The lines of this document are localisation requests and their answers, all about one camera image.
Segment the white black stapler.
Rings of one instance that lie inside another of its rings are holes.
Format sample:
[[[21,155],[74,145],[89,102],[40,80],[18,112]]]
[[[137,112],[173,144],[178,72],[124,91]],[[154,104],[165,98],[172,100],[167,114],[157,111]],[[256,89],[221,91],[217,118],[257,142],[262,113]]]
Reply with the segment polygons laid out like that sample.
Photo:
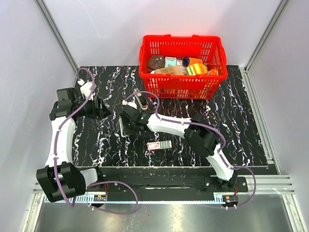
[[[138,104],[140,105],[140,108],[144,111],[148,109],[146,98],[143,96],[142,93],[140,93],[140,90],[138,88],[133,89],[135,94],[135,99],[137,100]]]

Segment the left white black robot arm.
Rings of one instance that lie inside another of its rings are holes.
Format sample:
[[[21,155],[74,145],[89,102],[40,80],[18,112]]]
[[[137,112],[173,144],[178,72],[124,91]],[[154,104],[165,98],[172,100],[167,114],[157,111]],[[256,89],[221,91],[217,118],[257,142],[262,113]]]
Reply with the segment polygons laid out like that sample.
[[[36,178],[48,201],[68,201],[84,195],[89,186],[103,189],[105,180],[97,167],[78,170],[72,163],[72,143],[79,118],[102,120],[111,115],[102,97],[87,99],[73,88],[57,90],[49,118],[52,125],[50,154],[45,167],[36,171]]]

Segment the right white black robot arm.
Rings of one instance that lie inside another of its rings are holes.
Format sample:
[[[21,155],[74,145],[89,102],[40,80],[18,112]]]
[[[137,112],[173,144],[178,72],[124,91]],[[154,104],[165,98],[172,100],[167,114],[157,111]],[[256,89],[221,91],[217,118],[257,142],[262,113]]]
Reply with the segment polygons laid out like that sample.
[[[221,189],[231,191],[236,187],[238,174],[223,153],[225,138],[217,129],[206,125],[202,116],[174,118],[160,115],[157,111],[142,113],[126,105],[119,116],[119,127],[123,137],[140,131],[151,131],[184,138],[196,155],[211,164]]]

